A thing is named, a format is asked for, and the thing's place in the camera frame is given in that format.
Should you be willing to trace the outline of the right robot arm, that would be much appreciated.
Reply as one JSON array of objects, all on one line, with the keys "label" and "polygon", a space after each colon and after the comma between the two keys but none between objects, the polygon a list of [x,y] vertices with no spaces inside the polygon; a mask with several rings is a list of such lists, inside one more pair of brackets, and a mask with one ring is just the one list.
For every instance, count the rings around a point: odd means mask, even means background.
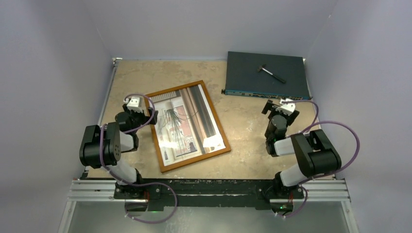
[{"label": "right robot arm", "polygon": [[268,114],[268,125],[264,136],[266,151],[272,157],[295,155],[297,163],[278,172],[273,179],[273,192],[283,198],[292,187],[315,175],[328,174],[342,167],[342,161],[323,130],[297,133],[286,136],[288,127],[299,116],[290,99],[279,104],[268,100],[262,114]]}]

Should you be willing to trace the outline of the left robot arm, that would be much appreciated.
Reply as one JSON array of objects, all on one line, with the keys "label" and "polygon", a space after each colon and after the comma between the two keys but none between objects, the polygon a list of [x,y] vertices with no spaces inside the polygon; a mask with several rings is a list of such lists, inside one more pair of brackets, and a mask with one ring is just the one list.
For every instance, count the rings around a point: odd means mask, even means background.
[{"label": "left robot arm", "polygon": [[137,131],[148,124],[155,125],[158,111],[149,107],[150,115],[146,116],[143,110],[129,110],[125,104],[122,107],[123,111],[115,116],[114,122],[85,128],[79,158],[84,166],[107,171],[118,185],[126,186],[128,195],[138,199],[145,192],[142,176],[121,155],[138,149]]}]

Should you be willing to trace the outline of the small black hammer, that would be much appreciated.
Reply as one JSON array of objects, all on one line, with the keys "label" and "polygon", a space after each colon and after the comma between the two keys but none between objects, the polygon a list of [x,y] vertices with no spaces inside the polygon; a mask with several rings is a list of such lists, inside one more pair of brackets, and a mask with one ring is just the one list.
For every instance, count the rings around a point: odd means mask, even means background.
[{"label": "small black hammer", "polygon": [[274,79],[278,80],[279,82],[281,82],[281,83],[283,83],[283,84],[285,84],[285,83],[287,82],[285,79],[283,79],[283,78],[281,78],[281,77],[273,74],[273,73],[270,72],[269,70],[267,70],[267,69],[266,69],[266,64],[263,64],[263,65],[261,65],[261,66],[259,66],[259,67],[257,68],[257,72],[261,72],[261,71],[266,72],[267,74],[269,74],[270,76],[272,76]]}]

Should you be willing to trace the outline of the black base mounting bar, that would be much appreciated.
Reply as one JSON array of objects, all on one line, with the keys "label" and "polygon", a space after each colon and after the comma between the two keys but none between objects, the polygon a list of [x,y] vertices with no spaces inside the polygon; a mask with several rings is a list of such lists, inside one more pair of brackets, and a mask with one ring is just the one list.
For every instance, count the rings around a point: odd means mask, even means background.
[{"label": "black base mounting bar", "polygon": [[114,199],[141,200],[148,211],[164,207],[252,207],[290,210],[304,198],[301,187],[281,187],[272,179],[143,179],[143,187],[115,185]]}]

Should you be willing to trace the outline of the dark network switch box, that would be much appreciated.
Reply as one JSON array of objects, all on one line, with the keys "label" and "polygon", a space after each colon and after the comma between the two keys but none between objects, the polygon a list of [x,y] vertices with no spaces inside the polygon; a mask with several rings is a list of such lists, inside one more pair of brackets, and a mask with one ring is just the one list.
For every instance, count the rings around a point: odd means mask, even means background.
[{"label": "dark network switch box", "polygon": [[304,58],[229,51],[222,94],[310,100]]}]

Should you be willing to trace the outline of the aluminium rail frame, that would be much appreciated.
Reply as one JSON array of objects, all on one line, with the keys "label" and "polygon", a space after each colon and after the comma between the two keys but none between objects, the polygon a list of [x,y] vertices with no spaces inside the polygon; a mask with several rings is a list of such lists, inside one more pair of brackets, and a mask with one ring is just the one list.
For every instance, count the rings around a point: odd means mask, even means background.
[{"label": "aluminium rail frame", "polygon": [[[169,172],[160,171],[149,127],[139,130],[137,151],[122,158],[144,178],[160,179],[272,179],[294,162],[292,156],[272,158],[264,147],[266,99],[221,94],[225,61],[120,60],[113,69],[101,113],[112,121],[123,98],[203,81],[223,127],[231,151]],[[140,223],[125,215],[126,200],[114,199],[115,181],[102,170],[90,169],[74,180],[69,192],[70,217],[62,228],[69,233],[357,233],[347,185],[330,177],[307,182],[308,200],[294,201],[297,214],[276,216],[252,207],[164,207],[138,212]]]}]

